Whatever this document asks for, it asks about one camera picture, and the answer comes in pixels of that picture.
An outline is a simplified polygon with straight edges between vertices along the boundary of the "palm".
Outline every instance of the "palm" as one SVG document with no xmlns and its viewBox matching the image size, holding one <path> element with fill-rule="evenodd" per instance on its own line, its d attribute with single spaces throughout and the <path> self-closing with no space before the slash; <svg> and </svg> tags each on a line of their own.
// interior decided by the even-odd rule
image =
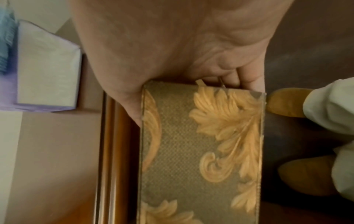
<svg viewBox="0 0 354 224">
<path fill-rule="evenodd" d="M 264 91 L 266 47 L 292 1 L 101 0 L 99 7 L 84 9 L 72 4 L 102 15 L 74 19 L 103 88 L 139 122 L 140 91 L 150 79 L 217 76 L 229 86 Z"/>
</svg>

